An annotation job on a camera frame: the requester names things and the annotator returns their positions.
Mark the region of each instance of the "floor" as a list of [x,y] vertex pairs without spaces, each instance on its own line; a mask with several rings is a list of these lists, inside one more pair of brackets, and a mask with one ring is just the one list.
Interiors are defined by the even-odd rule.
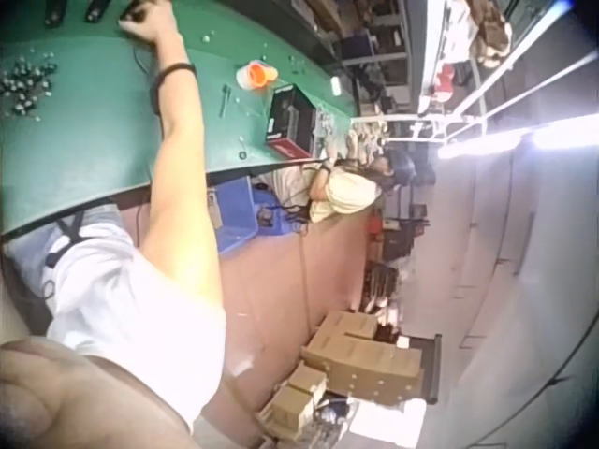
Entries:
[[[134,241],[143,238],[147,207],[123,215]],[[250,447],[259,440],[252,414],[295,367],[301,345],[327,311],[359,302],[367,215],[311,225],[305,237],[257,238],[222,257],[225,373],[202,415],[232,441]]]

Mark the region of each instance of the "blue bin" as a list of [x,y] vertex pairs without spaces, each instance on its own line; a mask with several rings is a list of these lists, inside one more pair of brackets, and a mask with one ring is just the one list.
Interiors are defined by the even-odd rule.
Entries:
[[218,253],[240,248],[258,232],[258,222],[249,177],[224,182],[215,187],[223,225],[216,229]]
[[261,208],[270,208],[272,212],[272,226],[259,224],[259,236],[284,236],[299,228],[298,224],[294,224],[287,220],[287,212],[280,207],[279,200],[273,192],[253,188],[252,193],[254,195],[255,215],[258,214],[258,211]]

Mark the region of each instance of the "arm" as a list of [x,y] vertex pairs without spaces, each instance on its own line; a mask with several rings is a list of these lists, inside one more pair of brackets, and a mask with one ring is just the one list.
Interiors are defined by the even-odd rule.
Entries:
[[329,158],[322,163],[322,166],[316,172],[316,176],[310,186],[308,196],[312,201],[328,201],[327,182],[329,181],[330,171],[335,167],[337,161],[337,148],[333,140],[327,142],[327,155]]
[[[189,62],[170,2],[156,0],[141,8],[145,20],[121,22],[122,28],[155,44],[161,70]],[[206,198],[204,122],[194,74],[177,70],[168,75],[159,105],[164,139],[141,253],[191,295],[220,306],[218,252]]]

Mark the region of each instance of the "white shirt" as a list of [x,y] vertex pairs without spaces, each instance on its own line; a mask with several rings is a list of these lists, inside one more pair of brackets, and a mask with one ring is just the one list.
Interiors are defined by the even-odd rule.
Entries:
[[314,223],[333,213],[349,214],[366,209],[376,201],[381,191],[374,181],[335,167],[330,173],[325,193],[329,201],[313,201],[310,207],[310,219]]
[[[156,269],[115,224],[80,230],[94,237],[69,249],[45,281],[53,321],[47,337],[81,355],[108,359],[151,388],[190,431],[220,382],[226,316]],[[62,237],[52,246],[67,244]]]

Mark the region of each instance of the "black box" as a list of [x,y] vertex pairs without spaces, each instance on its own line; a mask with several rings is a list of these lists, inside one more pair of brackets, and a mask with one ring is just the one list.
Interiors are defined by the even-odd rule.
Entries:
[[274,91],[266,143],[288,159],[309,159],[314,152],[316,108],[295,84]]

